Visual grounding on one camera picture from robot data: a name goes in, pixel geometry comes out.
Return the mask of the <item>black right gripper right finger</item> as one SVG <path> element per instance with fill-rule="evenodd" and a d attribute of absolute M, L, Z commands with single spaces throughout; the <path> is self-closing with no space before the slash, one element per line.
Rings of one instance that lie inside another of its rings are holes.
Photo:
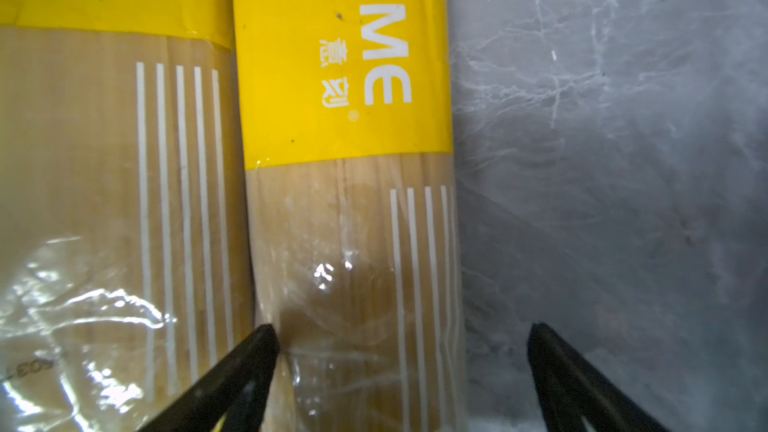
<path fill-rule="evenodd" d="M 668 431 L 549 325 L 531 326 L 527 358 L 549 431 Z"/>

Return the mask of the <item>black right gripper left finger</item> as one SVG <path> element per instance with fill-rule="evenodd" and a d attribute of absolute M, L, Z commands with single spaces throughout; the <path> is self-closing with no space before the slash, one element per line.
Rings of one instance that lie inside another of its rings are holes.
<path fill-rule="evenodd" d="M 145 432 L 259 430 L 279 352 L 274 327 L 258 326 L 141 429 Z"/>

